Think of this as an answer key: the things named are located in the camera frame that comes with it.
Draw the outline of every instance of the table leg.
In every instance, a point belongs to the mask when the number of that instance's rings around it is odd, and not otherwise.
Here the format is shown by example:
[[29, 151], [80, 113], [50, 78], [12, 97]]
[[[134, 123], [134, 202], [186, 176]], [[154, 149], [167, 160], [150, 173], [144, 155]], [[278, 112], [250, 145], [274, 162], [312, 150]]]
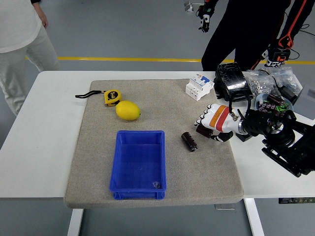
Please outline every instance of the table leg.
[[260, 222], [259, 214], [257, 211], [256, 203], [254, 198], [244, 198], [244, 203], [247, 211], [247, 216], [250, 221], [252, 235], [253, 236], [264, 236], [264, 231]]
[[70, 220], [68, 236], [78, 236], [80, 234], [81, 221], [84, 209], [73, 209]]

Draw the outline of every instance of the white shirt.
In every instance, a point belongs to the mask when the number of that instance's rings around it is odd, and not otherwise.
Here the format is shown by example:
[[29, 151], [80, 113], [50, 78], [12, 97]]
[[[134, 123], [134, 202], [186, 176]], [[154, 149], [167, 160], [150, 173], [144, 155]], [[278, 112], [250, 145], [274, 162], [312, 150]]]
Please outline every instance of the white shirt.
[[30, 0], [0, 0], [0, 53], [32, 43], [41, 25]]

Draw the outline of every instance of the black case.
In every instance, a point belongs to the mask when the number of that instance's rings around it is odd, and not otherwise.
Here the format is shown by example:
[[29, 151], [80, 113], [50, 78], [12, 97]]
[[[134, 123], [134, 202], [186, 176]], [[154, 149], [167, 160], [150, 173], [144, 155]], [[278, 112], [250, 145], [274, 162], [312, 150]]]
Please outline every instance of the black case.
[[214, 83], [218, 99], [223, 98], [225, 101], [229, 101], [235, 93], [233, 102], [247, 100], [245, 94], [253, 99], [252, 91], [236, 62], [219, 65]]

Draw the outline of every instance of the black sleeve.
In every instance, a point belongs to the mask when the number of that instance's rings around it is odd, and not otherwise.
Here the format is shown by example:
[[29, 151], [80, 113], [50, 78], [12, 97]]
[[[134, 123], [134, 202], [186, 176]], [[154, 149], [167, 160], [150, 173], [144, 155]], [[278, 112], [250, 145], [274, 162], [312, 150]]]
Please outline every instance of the black sleeve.
[[315, 0], [295, 0], [279, 39], [279, 46], [292, 48], [293, 40], [312, 11]]

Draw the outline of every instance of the lemon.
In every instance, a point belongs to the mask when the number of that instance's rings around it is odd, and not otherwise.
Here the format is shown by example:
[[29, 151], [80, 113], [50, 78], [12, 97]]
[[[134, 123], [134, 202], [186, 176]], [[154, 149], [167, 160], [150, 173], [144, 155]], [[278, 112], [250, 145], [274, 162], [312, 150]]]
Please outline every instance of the lemon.
[[138, 119], [140, 116], [139, 107], [133, 102], [124, 100], [116, 105], [116, 114], [125, 120]]

